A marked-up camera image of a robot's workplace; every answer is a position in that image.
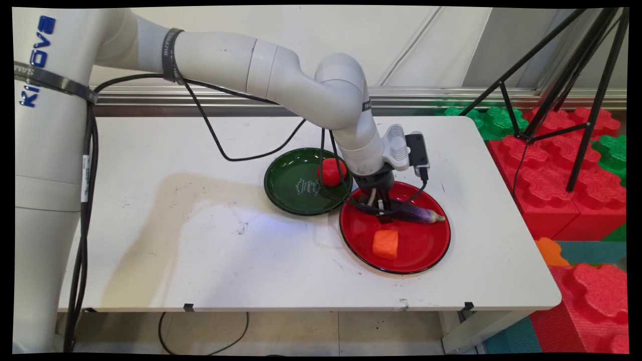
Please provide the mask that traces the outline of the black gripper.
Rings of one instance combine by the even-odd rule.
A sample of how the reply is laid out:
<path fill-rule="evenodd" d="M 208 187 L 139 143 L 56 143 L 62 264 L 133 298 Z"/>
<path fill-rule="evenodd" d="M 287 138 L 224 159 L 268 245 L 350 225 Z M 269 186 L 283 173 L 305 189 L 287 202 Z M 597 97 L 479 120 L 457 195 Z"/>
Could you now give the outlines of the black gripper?
<path fill-rule="evenodd" d="M 394 221 L 394 211 L 392 210 L 389 191 L 394 187 L 394 168 L 390 164 L 384 163 L 374 174 L 354 174 L 353 179 L 360 190 L 368 194 L 364 200 L 365 206 L 379 209 L 379 223 L 392 223 Z"/>

